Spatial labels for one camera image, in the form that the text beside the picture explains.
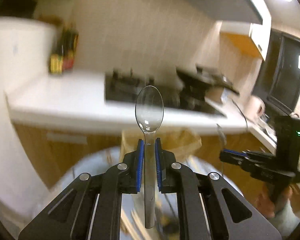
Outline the person's right hand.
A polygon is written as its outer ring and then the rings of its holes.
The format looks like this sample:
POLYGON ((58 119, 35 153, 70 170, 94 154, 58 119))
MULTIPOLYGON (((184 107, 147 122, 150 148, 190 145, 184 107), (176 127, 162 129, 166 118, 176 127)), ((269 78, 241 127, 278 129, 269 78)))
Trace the person's right hand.
POLYGON ((262 186, 261 193, 255 200, 255 208, 267 219, 275 217, 275 214, 283 210, 285 205, 288 203, 293 195, 293 190, 290 186, 286 187, 277 198, 275 202, 270 199, 270 186, 271 184, 264 183, 262 186))

